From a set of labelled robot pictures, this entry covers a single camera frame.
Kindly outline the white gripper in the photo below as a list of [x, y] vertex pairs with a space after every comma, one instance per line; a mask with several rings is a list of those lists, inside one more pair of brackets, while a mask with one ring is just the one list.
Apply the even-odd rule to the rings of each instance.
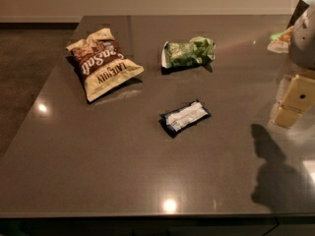
[[[290, 39], [290, 58], [299, 67], [315, 69], [315, 3], [298, 10]], [[271, 111], [271, 121], [284, 128], [292, 127], [315, 104], [315, 72], [284, 75]]]

